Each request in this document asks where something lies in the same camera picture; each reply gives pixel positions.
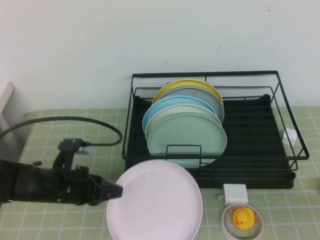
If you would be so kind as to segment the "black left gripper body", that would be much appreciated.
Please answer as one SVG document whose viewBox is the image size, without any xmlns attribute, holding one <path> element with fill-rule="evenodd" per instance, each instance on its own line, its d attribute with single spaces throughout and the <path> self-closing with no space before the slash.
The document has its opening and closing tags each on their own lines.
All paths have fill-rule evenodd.
<svg viewBox="0 0 320 240">
<path fill-rule="evenodd" d="M 73 204 L 77 206 L 96 206 L 100 203 L 102 177 L 89 173 L 86 166 L 76 166 L 75 169 L 64 168 L 55 164 L 57 183 L 53 188 L 54 203 Z"/>
</svg>

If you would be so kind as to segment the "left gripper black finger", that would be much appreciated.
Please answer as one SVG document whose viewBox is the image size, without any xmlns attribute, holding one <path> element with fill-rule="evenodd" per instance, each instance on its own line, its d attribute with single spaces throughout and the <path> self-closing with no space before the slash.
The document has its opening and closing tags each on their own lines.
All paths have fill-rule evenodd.
<svg viewBox="0 0 320 240">
<path fill-rule="evenodd" d="M 111 200 L 121 198 L 123 187 L 115 183 L 103 181 L 100 185 L 100 200 Z"/>
</svg>

